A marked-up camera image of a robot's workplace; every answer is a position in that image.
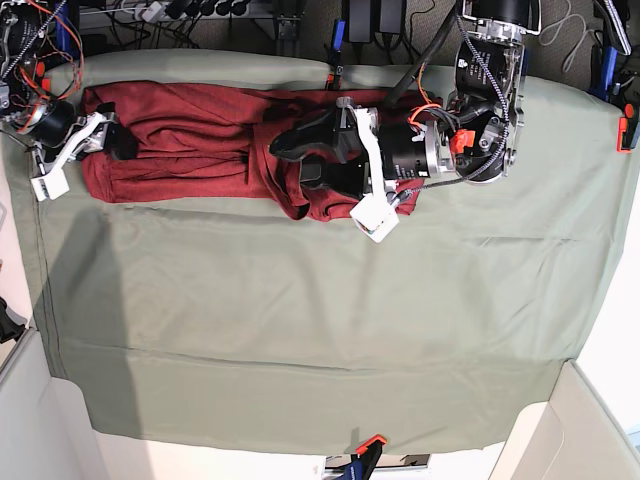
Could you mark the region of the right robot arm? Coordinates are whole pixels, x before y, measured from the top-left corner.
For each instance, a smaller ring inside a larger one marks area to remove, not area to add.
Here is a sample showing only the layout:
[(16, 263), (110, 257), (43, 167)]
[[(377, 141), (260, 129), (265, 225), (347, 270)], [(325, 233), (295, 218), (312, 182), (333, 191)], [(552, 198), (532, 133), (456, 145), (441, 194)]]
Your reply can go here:
[(120, 123), (114, 103), (81, 114), (68, 101), (83, 73), (83, 42), (65, 1), (1, 3), (1, 131), (29, 139), (39, 201), (69, 191), (69, 162), (96, 152), (117, 160), (138, 154), (139, 141)]

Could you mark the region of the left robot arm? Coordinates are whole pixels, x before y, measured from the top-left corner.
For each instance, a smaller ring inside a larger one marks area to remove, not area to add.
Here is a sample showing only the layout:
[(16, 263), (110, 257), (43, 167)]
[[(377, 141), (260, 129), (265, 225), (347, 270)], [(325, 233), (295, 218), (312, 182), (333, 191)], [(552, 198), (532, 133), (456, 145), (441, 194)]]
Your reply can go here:
[(526, 35), (541, 31), (537, 1), (460, 1), (412, 71), (384, 99), (391, 111), (451, 30), (463, 41), (454, 89), (440, 104), (429, 98), (402, 121), (342, 96), (312, 120), (280, 134), (269, 151), (300, 166), (300, 183), (355, 199), (349, 215), (376, 243), (399, 223), (399, 209), (423, 189), (463, 182), (488, 184), (507, 175), (522, 127), (519, 89)]

